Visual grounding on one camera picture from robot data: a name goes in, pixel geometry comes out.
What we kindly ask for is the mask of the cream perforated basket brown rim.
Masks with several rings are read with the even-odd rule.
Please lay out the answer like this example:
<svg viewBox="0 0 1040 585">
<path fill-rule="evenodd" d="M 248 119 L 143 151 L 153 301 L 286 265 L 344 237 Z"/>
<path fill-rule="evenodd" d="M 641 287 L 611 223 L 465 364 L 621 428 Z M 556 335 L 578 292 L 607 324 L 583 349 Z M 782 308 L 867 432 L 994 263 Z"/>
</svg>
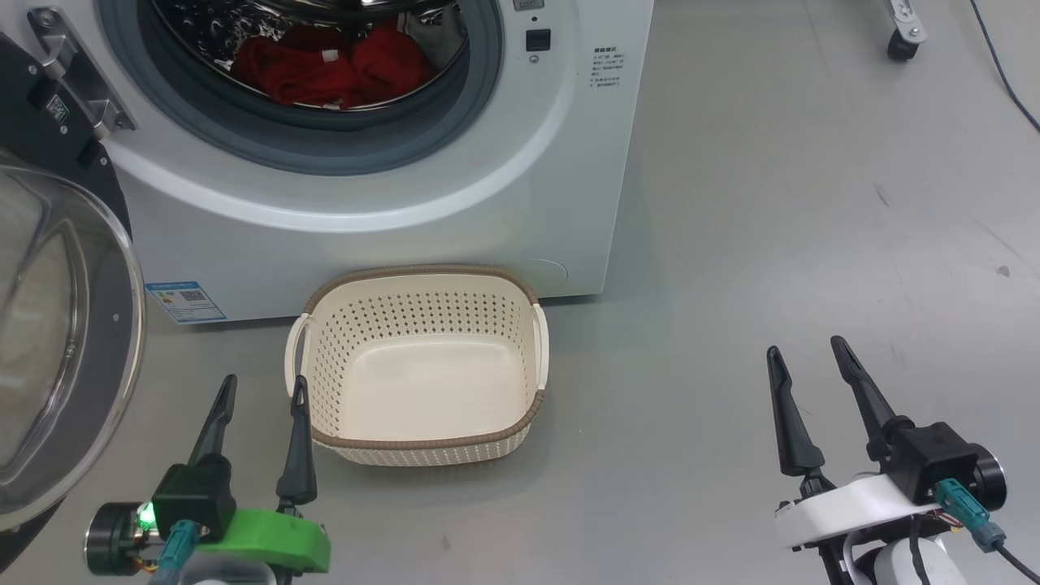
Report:
<svg viewBox="0 0 1040 585">
<path fill-rule="evenodd" d="M 307 380 L 314 443 L 368 466 L 512 454 L 541 411 L 549 364 L 548 321 L 531 286 L 470 264 L 328 281 L 284 349 L 287 392 Z"/>
</svg>

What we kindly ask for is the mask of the white front-load washing machine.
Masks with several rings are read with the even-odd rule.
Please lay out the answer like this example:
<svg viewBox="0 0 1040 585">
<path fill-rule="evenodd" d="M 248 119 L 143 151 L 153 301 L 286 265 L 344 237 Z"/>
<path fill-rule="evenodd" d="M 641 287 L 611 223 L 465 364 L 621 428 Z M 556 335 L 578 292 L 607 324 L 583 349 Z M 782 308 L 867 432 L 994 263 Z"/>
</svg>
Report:
<svg viewBox="0 0 1040 585">
<path fill-rule="evenodd" d="M 654 4 L 458 0 L 468 55 L 402 102 L 346 112 L 238 88 L 153 0 L 0 0 L 0 33 L 41 62 L 27 11 L 63 11 L 137 125 L 99 141 L 144 285 L 196 281 L 234 322 L 297 316 L 366 269 L 479 264 L 538 297 L 601 292 Z M 538 28 L 551 49 L 531 53 Z M 626 55 L 617 88 L 588 88 L 598 46 Z"/>
</svg>

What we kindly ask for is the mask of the metal door hinge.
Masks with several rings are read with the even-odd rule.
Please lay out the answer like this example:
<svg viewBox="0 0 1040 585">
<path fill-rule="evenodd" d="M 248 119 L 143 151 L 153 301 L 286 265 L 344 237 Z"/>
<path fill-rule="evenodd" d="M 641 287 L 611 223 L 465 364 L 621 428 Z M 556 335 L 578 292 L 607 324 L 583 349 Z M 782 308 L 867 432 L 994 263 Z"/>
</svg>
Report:
<svg viewBox="0 0 1040 585">
<path fill-rule="evenodd" d="M 137 123 L 114 86 L 82 43 L 72 22 L 56 5 L 31 7 L 27 21 L 42 48 L 41 63 L 88 118 L 94 137 L 137 130 Z"/>
</svg>

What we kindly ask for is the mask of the blue energy label sticker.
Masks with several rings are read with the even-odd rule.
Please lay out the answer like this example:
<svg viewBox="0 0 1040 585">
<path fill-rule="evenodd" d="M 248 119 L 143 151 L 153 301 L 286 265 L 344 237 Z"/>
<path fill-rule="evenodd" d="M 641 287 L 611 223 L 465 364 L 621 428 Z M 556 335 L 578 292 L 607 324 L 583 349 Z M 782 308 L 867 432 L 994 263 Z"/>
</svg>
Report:
<svg viewBox="0 0 1040 585">
<path fill-rule="evenodd" d="M 196 281 L 146 283 L 145 288 L 176 323 L 214 323 L 227 319 Z"/>
</svg>

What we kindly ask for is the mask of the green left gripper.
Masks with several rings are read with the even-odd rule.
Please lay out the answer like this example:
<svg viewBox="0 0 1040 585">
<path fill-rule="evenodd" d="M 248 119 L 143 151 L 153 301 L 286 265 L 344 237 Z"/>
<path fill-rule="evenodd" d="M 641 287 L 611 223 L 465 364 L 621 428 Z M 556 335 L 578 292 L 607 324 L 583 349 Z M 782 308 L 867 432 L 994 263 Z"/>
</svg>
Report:
<svg viewBox="0 0 1040 585">
<path fill-rule="evenodd" d="M 237 375 L 226 375 L 197 438 L 188 463 L 220 455 L 224 431 L 232 419 Z M 312 423 L 307 378 L 297 375 L 290 402 L 292 429 L 282 477 L 276 482 L 280 509 L 297 509 L 317 499 Z M 319 523 L 271 509 L 237 509 L 219 542 L 201 542 L 198 551 L 279 566 L 292 573 L 326 574 L 332 544 Z"/>
</svg>

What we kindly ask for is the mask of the black left gripper motor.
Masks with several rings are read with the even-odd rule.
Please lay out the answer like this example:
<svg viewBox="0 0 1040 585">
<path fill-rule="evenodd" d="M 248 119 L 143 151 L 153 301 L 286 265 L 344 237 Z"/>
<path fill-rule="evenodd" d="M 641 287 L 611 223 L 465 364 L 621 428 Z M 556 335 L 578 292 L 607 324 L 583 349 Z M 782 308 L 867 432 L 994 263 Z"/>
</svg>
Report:
<svg viewBox="0 0 1040 585">
<path fill-rule="evenodd" d="M 163 545 L 151 503 L 111 502 L 94 514 L 83 557 L 93 575 L 130 577 L 156 570 Z"/>
</svg>

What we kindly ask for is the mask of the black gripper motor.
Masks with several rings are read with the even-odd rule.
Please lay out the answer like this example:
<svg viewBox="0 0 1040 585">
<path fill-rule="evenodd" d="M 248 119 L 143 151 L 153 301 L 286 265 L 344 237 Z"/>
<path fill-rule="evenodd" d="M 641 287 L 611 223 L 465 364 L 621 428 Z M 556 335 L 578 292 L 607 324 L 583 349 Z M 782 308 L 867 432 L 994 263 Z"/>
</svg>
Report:
<svg viewBox="0 0 1040 585">
<path fill-rule="evenodd" d="M 1008 497 L 1008 483 L 999 460 L 987 448 L 972 444 L 977 462 L 969 489 L 986 510 L 993 512 L 1004 507 Z"/>
<path fill-rule="evenodd" d="M 130 577 L 156 570 L 163 545 L 151 503 L 111 502 L 94 514 L 83 557 L 93 575 Z"/>
</svg>

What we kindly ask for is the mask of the stainless steel washing machine drum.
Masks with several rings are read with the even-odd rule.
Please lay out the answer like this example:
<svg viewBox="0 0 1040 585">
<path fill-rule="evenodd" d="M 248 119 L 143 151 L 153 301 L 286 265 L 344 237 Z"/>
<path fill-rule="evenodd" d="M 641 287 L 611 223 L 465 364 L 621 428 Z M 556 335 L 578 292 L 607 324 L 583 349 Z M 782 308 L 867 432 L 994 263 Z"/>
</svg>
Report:
<svg viewBox="0 0 1040 585">
<path fill-rule="evenodd" d="M 468 55 L 469 31 L 458 0 L 153 0 L 154 11 L 198 62 L 251 93 L 276 103 L 263 90 L 234 79 L 232 63 L 250 37 L 281 39 L 297 25 L 331 27 L 361 40 L 379 23 L 390 22 L 420 45 L 438 74 L 419 90 L 371 105 L 332 110 L 294 104 L 308 110 L 374 111 L 426 90 Z"/>
</svg>

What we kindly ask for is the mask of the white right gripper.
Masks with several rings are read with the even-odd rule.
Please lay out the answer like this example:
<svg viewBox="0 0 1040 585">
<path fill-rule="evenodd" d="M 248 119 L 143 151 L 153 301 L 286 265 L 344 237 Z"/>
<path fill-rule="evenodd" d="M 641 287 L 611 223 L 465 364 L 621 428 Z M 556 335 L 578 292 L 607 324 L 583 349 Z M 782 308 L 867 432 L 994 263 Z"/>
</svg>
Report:
<svg viewBox="0 0 1040 585">
<path fill-rule="evenodd" d="M 868 433 L 869 457 L 889 457 L 889 436 L 903 421 L 902 416 L 891 408 L 844 338 L 832 336 L 830 345 Z M 790 477 L 804 476 L 799 486 L 801 497 L 776 511 L 780 544 L 798 548 L 854 533 L 858 534 L 858 544 L 873 541 L 888 544 L 909 537 L 914 518 L 939 509 L 933 500 L 922 505 L 913 503 L 886 474 L 866 475 L 842 487 L 834 486 L 822 474 L 809 474 L 820 470 L 826 460 L 811 440 L 796 406 L 794 381 L 780 348 L 768 348 L 766 367 L 780 470 Z"/>
</svg>

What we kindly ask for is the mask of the metal bracket with caster wheel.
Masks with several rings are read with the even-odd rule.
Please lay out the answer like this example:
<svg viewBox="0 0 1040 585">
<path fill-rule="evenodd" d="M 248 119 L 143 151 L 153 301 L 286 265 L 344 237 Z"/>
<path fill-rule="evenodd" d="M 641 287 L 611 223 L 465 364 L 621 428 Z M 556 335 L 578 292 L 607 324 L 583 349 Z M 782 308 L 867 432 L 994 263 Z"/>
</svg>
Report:
<svg viewBox="0 0 1040 585">
<path fill-rule="evenodd" d="M 917 54 L 926 41 L 926 30 L 913 0 L 881 0 L 894 22 L 895 30 L 887 46 L 888 59 L 906 63 Z"/>
</svg>

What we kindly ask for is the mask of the black round glass washer door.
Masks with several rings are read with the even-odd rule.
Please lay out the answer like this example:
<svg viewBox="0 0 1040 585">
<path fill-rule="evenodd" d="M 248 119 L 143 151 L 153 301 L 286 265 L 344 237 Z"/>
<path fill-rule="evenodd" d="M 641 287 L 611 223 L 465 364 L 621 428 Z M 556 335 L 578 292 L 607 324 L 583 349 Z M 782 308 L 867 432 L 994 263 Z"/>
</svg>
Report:
<svg viewBox="0 0 1040 585">
<path fill-rule="evenodd" d="M 115 433 L 144 321 L 111 156 L 70 90 L 0 33 L 0 574 Z"/>
</svg>

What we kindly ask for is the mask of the small printed text sticker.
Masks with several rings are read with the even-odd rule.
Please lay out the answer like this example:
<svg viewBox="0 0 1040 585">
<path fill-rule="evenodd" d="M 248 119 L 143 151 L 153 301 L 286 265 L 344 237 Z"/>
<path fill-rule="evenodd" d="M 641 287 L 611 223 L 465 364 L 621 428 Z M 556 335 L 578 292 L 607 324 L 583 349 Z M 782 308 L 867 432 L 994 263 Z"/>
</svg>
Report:
<svg viewBox="0 0 1040 585">
<path fill-rule="evenodd" d="M 615 45 L 598 45 L 591 53 L 588 67 L 588 88 L 617 88 L 622 80 L 626 55 Z"/>
</svg>

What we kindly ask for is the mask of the red and white garment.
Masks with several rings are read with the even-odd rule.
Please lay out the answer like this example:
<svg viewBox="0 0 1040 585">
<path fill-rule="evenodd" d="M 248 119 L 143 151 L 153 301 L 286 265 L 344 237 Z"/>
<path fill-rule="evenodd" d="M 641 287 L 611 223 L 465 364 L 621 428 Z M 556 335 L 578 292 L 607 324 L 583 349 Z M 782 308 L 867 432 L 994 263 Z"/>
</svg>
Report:
<svg viewBox="0 0 1040 585">
<path fill-rule="evenodd" d="M 332 27 L 305 25 L 290 28 L 278 41 L 250 37 L 231 74 L 282 105 L 349 110 L 419 90 L 438 69 L 416 41 L 394 23 L 383 22 L 361 40 Z"/>
</svg>

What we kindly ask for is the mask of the black right gripper motor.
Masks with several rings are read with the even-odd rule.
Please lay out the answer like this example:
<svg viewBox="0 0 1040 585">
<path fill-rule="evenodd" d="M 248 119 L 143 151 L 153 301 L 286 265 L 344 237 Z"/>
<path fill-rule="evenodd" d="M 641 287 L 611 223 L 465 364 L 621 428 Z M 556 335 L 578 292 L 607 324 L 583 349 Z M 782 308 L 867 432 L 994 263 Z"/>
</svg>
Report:
<svg viewBox="0 0 1040 585">
<path fill-rule="evenodd" d="M 969 489 L 986 510 L 993 512 L 1004 507 L 1008 497 L 1008 483 L 999 460 L 987 448 L 972 444 L 977 462 Z"/>
</svg>

